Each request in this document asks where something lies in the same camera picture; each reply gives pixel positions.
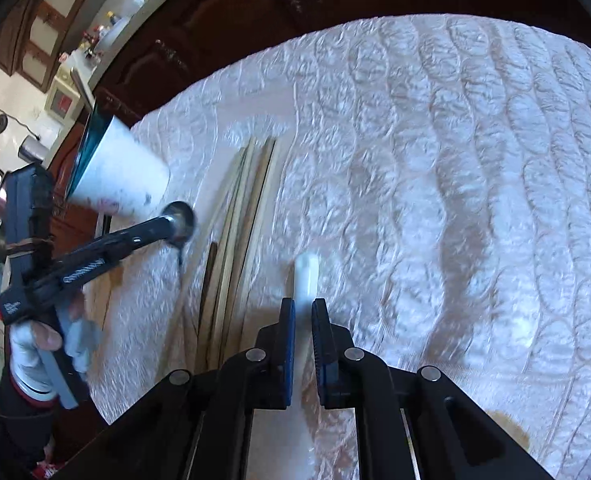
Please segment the white gloved left hand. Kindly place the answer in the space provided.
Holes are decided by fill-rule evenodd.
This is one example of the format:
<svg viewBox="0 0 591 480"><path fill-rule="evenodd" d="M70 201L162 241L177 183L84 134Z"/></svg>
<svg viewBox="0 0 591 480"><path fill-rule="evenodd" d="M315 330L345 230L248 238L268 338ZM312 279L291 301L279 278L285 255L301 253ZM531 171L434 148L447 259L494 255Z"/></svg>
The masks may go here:
<svg viewBox="0 0 591 480"><path fill-rule="evenodd" d="M11 377L22 393L38 403L60 396L56 380L47 370L47 356L62 350L71 359L77 376L86 379L91 358L100 344L101 330L87 318L82 302L59 309L58 320L64 322L62 332L38 321L23 321L10 327Z"/></svg>

